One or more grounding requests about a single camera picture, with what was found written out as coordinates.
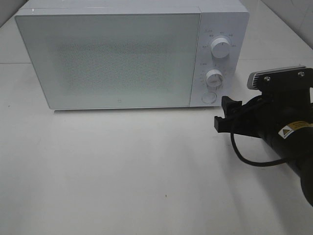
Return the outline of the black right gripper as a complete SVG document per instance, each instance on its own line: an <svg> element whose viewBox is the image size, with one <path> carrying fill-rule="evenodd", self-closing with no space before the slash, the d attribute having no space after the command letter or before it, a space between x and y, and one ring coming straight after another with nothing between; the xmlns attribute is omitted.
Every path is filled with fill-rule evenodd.
<svg viewBox="0 0 313 235"><path fill-rule="evenodd" d="M312 144L313 104L309 95L278 95L272 100L255 98L246 105L241 101L222 97L224 115L214 117L214 128L218 133L262 138L267 144Z"/></svg>

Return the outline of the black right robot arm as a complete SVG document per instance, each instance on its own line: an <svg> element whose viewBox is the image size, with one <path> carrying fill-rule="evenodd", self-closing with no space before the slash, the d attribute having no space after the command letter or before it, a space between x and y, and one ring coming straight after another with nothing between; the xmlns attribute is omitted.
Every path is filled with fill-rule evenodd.
<svg viewBox="0 0 313 235"><path fill-rule="evenodd" d="M237 157L247 165L270 167L288 164L300 177L304 197L313 203L313 116L306 100L293 107L278 98L256 96L246 104L222 97L224 117L214 118L219 133L229 133ZM261 138L278 156L277 160L256 162L239 151L235 135Z"/></svg>

